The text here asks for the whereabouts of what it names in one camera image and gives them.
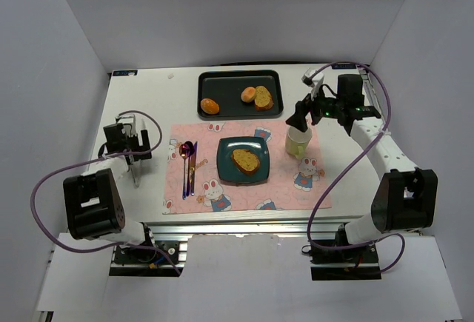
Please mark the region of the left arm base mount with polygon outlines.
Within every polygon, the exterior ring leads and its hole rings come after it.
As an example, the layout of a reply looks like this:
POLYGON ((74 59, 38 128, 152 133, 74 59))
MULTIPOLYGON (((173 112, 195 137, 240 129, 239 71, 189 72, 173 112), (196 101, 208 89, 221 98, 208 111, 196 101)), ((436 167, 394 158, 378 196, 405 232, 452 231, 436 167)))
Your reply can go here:
POLYGON ((109 276, 136 278, 177 278, 184 268, 180 241, 155 241, 156 250, 115 248, 109 276))

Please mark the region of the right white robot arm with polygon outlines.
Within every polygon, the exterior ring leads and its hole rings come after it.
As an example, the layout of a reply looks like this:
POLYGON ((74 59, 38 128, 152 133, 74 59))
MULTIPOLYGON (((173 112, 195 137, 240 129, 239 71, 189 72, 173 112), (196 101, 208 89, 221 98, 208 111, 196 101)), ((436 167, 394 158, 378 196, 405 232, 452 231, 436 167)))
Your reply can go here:
POLYGON ((306 117, 317 124, 322 118, 335 119, 354 140, 380 180, 370 212, 345 224, 341 230, 344 246, 360 247, 394 231, 431 227, 435 215, 438 177, 412 162, 389 134, 388 120, 364 103, 363 79, 356 74, 338 76, 336 93, 324 94, 324 75, 308 71, 302 81, 311 88, 298 101, 286 123, 292 130, 307 130, 306 117))

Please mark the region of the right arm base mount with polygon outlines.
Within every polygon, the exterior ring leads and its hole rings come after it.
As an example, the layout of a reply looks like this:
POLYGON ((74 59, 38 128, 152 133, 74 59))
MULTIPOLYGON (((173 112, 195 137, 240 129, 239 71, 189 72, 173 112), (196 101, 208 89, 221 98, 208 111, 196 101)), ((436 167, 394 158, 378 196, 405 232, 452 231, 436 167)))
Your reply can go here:
POLYGON ((301 248, 301 254, 310 258, 313 281, 381 280, 378 253, 374 245, 328 251, 307 244, 301 248))

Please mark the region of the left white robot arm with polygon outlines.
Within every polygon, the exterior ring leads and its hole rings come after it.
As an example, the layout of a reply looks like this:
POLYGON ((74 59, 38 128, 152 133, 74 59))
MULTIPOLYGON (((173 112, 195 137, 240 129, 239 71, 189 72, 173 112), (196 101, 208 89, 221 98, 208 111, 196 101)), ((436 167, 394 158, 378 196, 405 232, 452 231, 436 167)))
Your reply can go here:
POLYGON ((146 127, 137 125, 134 115, 125 115, 103 130, 106 141, 99 150, 99 162, 63 182, 70 234, 76 240, 101 238, 152 246, 149 227, 126 218, 117 187, 119 181, 130 180, 135 188, 141 183, 141 163, 152 158, 146 153, 150 149, 146 127))

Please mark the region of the metal tongs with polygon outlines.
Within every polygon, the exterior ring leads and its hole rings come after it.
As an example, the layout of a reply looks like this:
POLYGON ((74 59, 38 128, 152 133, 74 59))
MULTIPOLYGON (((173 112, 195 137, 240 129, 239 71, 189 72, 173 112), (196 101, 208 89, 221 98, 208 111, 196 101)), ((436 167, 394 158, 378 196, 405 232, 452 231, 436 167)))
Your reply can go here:
MULTIPOLYGON (((133 117, 132 134, 134 134, 138 142, 138 147, 136 148, 136 151, 141 152, 141 149, 139 148, 143 144, 141 131, 146 129, 146 125, 142 117, 139 117, 138 115, 135 115, 135 114, 132 114, 132 117, 133 117)), ((134 159, 131 162, 130 171, 133 177, 134 187, 139 188, 140 183, 141 183, 141 161, 138 159, 134 159)))

